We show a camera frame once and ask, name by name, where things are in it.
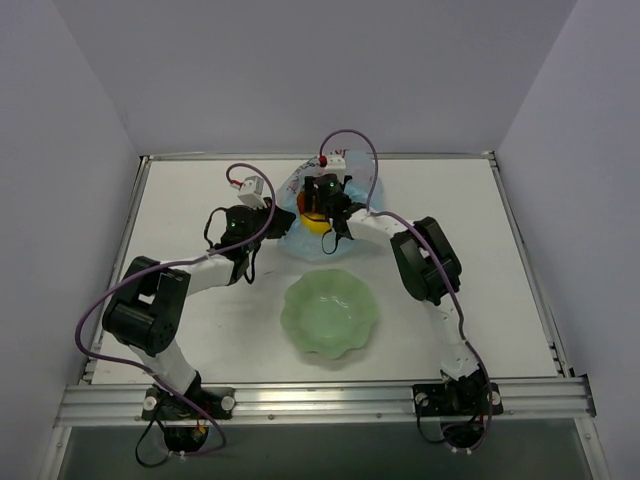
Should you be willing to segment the light blue plastic bag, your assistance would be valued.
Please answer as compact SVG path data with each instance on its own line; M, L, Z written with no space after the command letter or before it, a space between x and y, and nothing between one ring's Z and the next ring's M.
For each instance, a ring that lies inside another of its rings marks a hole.
M346 174L352 176L345 193L354 203L365 204L373 180L373 157L359 150L335 150L332 154L345 158ZM356 246L355 241L340 240L335 252L330 254L335 246L335 234L331 232L326 237L314 235L300 222L296 197L302 192L304 177L321 173L318 159L314 157L298 166L276 192L278 207L296 215L288 233L278 240L278 247L291 256L317 263L328 262L329 257L343 256Z

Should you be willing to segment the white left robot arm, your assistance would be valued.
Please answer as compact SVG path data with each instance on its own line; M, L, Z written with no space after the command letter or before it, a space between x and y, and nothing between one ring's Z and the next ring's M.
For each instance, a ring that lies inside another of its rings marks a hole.
M216 243L208 241L204 260L180 264L138 256L102 315L103 329L129 347L167 391L165 405L179 419L194 417L202 405L199 372L182 353L176 335L189 296L255 276L255 256L263 240L284 237L296 215L269 198L262 208L234 205L220 209L225 230Z

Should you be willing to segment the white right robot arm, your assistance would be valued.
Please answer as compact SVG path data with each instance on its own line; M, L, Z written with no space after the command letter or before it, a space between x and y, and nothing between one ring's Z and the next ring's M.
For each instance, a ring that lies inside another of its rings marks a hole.
M444 400L455 412L469 411L480 400L477 384L490 385L486 366L464 331L458 299L462 265L438 221L410 222L391 211L369 209L353 201L335 174L307 176L302 187L305 213L318 213L339 240L362 240L388 246L408 294L429 310L440 343L440 372L449 383Z

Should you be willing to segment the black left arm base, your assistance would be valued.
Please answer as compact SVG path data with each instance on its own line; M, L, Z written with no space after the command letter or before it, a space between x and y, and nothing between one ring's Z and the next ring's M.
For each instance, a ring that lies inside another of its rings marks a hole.
M146 391L140 418L146 426L136 442L136 463L147 469L165 465L172 457L185 461L224 450L227 435L220 421L231 420L236 406L235 391L230 388L200 389L186 394L187 402L158 386ZM141 447L153 428L161 435L160 458L145 460Z

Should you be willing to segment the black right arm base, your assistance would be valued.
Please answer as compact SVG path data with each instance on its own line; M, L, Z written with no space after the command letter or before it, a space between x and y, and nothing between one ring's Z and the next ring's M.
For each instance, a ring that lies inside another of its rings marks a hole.
M504 413L496 383L478 370L453 380L412 386L416 428L432 445L471 455L486 441L493 419Z

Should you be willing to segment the yellow fake lemon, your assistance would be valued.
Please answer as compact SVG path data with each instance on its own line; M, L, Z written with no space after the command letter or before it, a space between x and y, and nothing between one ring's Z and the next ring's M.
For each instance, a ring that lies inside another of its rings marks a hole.
M324 215L316 212L301 213L300 222L314 235L324 235L331 230L330 221Z

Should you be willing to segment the green scalloped glass bowl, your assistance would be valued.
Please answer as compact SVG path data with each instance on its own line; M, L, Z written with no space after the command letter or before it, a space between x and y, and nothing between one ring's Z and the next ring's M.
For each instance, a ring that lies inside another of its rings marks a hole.
M362 360L381 318L365 281L346 270L318 269L286 290L279 323L304 363L337 372Z

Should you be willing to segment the aluminium front rail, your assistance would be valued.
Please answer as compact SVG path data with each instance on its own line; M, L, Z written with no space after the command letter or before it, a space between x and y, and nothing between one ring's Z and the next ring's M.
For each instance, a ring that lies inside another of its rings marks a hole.
M206 384L235 398L225 425L393 423L413 419L415 380L320 383ZM500 420L593 418L596 407L585 377L500 379ZM68 387L56 427L140 426L147 384Z

